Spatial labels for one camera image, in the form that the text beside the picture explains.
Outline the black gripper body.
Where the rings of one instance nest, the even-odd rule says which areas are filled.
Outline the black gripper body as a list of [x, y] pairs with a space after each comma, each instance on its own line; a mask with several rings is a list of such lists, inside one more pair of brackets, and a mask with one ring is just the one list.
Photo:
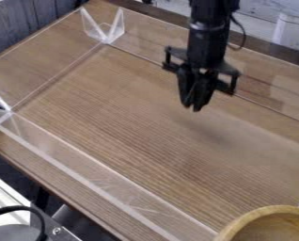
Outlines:
[[234, 93], [240, 72], [224, 61], [213, 65], [206, 65], [201, 67], [186, 60], [184, 49], [166, 46], [164, 49], [164, 53], [165, 53], [165, 60], [161, 62], [161, 68], [164, 70], [166, 70], [168, 72], [172, 72], [177, 76], [177, 69], [180, 65], [186, 64], [194, 75], [198, 72], [205, 73], [206, 71], [213, 71], [217, 73], [214, 91], [220, 91], [226, 95], [232, 95]]

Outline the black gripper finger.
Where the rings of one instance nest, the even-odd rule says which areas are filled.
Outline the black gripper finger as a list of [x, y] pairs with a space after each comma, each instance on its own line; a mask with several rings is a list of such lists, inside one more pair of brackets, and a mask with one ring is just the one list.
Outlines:
[[194, 87], [196, 79], [194, 74], [186, 64], [181, 64], [177, 69], [177, 83], [180, 101], [185, 108], [188, 108], [194, 101]]
[[193, 111], [198, 112], [208, 104], [216, 89], [217, 73], [206, 71], [205, 73], [197, 73], [194, 75], [194, 87], [193, 87]]

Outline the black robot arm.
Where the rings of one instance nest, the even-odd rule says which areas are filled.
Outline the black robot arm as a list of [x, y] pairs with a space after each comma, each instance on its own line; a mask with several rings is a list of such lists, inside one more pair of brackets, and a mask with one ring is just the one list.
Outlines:
[[232, 95], [240, 71], [224, 61], [230, 24], [240, 0], [188, 0], [186, 48], [166, 46], [161, 67], [177, 76], [181, 105], [198, 112], [217, 90]]

